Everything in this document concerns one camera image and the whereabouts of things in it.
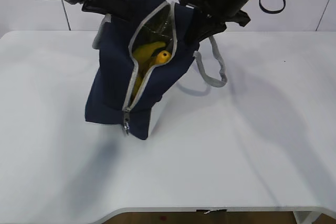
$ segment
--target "bag handle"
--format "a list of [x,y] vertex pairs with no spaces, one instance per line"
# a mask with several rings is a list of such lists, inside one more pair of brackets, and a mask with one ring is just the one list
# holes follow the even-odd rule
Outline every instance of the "bag handle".
[[210,36],[209,40],[212,46],[212,52],[213,52],[214,58],[219,62],[219,65],[220,65],[219,75],[221,76],[222,80],[212,78],[206,74],[205,69],[204,69],[204,64],[202,62],[202,54],[199,51],[194,52],[194,57],[196,59],[199,73],[201,74],[204,81],[212,87],[221,88],[221,87],[224,87],[227,83],[225,63],[224,63],[221,53],[219,52],[218,45],[217,45],[217,42],[214,36]]

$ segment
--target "black cable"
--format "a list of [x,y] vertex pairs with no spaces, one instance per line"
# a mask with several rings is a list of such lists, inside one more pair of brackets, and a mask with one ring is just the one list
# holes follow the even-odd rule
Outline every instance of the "black cable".
[[282,0],[283,2],[283,7],[279,10],[269,10],[269,9],[266,9],[263,4],[261,3],[261,0],[259,0],[259,7],[260,9],[264,12],[264,13],[267,13],[267,14],[279,14],[281,13],[285,8],[286,8],[286,0]]

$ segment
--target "fabric bag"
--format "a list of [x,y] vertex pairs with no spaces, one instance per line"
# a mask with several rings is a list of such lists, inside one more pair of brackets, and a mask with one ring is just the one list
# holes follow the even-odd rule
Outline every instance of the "fabric bag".
[[[121,124],[125,132],[146,140],[153,128],[153,107],[165,104],[168,94],[196,59],[206,82],[222,87],[226,83],[225,67],[214,38],[215,58],[221,65],[222,80],[205,74],[199,43],[186,45],[184,37],[193,10],[166,0],[126,0],[136,10],[130,22],[107,15],[93,47],[100,50],[100,68],[86,105],[86,121]],[[141,52],[150,58],[142,59]],[[153,64],[153,55],[167,53],[169,60]],[[158,109],[159,114],[164,106]]]

